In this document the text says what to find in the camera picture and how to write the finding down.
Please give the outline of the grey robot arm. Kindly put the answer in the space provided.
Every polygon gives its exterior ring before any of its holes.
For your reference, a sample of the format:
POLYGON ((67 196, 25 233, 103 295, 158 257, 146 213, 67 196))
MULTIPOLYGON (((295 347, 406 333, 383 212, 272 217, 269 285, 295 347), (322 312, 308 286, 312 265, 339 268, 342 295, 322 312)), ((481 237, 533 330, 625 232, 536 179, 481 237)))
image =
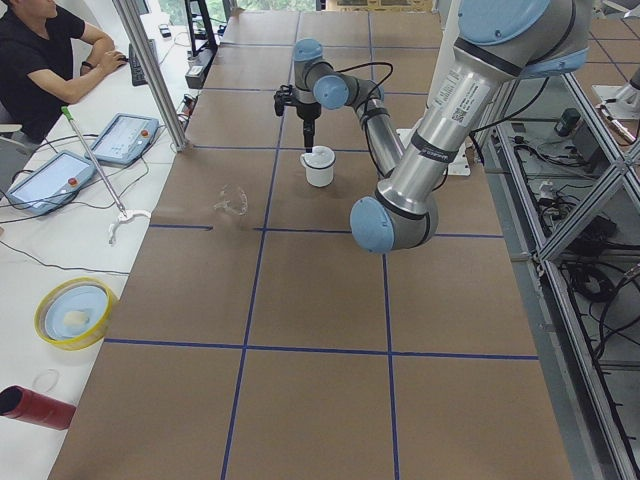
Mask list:
POLYGON ((310 152, 314 146, 315 122, 324 110, 349 107, 358 119, 378 175, 389 177, 404 146, 384 104, 382 84, 353 76, 347 69, 334 69, 323 56, 323 46, 312 38, 295 43, 293 68, 294 83, 282 85, 274 93, 274 112, 282 117, 287 107, 295 109, 303 123, 305 150, 310 152))
POLYGON ((460 146, 506 82, 579 69, 587 58, 590 1, 463 1, 454 61, 402 147, 401 158, 350 214, 357 244, 374 253, 410 249, 437 228, 431 195, 460 146))

